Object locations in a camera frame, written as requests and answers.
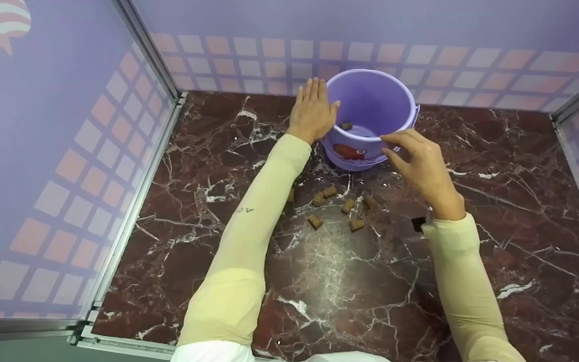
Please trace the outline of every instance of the right hand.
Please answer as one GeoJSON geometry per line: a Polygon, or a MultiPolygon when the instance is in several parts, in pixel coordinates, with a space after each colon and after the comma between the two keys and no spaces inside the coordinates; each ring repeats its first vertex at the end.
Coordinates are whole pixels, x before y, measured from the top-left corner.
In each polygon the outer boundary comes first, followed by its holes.
{"type": "Polygon", "coordinates": [[[432,206],[435,218],[461,220],[466,216],[464,197],[455,190],[438,144],[412,129],[383,135],[381,140],[397,144],[412,155],[408,163],[392,149],[383,149],[408,184],[432,206]]]}

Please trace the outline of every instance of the marble surface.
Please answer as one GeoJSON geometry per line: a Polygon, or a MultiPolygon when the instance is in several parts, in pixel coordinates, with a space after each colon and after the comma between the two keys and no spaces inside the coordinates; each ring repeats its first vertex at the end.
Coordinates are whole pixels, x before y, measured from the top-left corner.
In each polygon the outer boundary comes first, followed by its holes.
{"type": "MultiPolygon", "coordinates": [[[[221,232],[282,135],[293,100],[192,92],[106,293],[94,333],[175,344],[221,232]]],[[[478,222],[510,340],[528,361],[579,360],[579,194],[540,113],[424,106],[416,128],[441,145],[478,222]]],[[[305,360],[362,350],[390,360],[459,360],[427,241],[426,206],[387,165],[334,169],[315,147],[269,243],[257,355],[305,360]],[[340,195],[310,200],[334,183],[340,195]],[[369,227],[347,229],[344,198],[369,227]],[[311,213],[325,224],[313,231],[311,213]]]]}

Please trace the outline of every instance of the small brown object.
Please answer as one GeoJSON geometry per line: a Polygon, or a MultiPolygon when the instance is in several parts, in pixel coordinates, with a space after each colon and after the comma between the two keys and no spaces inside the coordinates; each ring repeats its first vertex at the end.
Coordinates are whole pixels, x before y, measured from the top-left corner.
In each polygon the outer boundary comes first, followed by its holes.
{"type": "Polygon", "coordinates": [[[363,202],[365,202],[366,206],[368,206],[368,209],[370,210],[379,208],[379,203],[368,194],[363,195],[363,202]]]}
{"type": "Polygon", "coordinates": [[[350,210],[352,208],[354,208],[354,204],[356,204],[356,202],[352,199],[345,200],[345,204],[343,204],[343,208],[341,209],[341,212],[344,214],[349,213],[350,210]]]}
{"type": "Polygon", "coordinates": [[[317,192],[317,194],[314,195],[314,199],[312,199],[312,205],[321,206],[323,204],[323,199],[324,199],[323,192],[317,192]]]}
{"type": "Polygon", "coordinates": [[[362,229],[365,227],[364,220],[350,220],[350,230],[357,231],[358,229],[362,229]]]}
{"type": "Polygon", "coordinates": [[[321,227],[321,225],[323,225],[323,220],[321,220],[319,218],[319,216],[316,216],[316,215],[308,216],[308,221],[310,222],[310,224],[312,224],[312,227],[315,230],[319,229],[319,227],[321,227]]]}
{"type": "Polygon", "coordinates": [[[325,197],[330,197],[330,196],[336,195],[336,186],[330,185],[328,188],[323,190],[323,195],[325,197]]]}

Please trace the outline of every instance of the arm sleeve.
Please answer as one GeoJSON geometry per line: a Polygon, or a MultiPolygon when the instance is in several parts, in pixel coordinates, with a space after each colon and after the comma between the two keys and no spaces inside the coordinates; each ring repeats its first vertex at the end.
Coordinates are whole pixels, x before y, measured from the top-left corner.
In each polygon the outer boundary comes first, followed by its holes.
{"type": "Polygon", "coordinates": [[[230,218],[207,277],[189,301],[178,345],[251,344],[265,293],[264,263],[272,231],[312,148],[283,135],[230,218]]]}
{"type": "Polygon", "coordinates": [[[430,241],[441,303],[464,361],[522,362],[508,342],[501,312],[479,254],[475,220],[423,225],[430,241]]]}

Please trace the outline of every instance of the cartoon fish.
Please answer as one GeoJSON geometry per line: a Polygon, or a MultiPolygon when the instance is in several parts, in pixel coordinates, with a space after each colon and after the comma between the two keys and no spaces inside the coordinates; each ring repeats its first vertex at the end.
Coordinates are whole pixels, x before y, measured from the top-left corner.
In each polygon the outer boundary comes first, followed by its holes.
{"type": "Polygon", "coordinates": [[[30,13],[24,0],[0,0],[0,48],[12,55],[10,38],[23,37],[30,30],[30,13]]]}
{"type": "Polygon", "coordinates": [[[334,151],[340,154],[344,160],[363,160],[366,152],[365,149],[356,149],[340,143],[334,145],[334,151]]]}

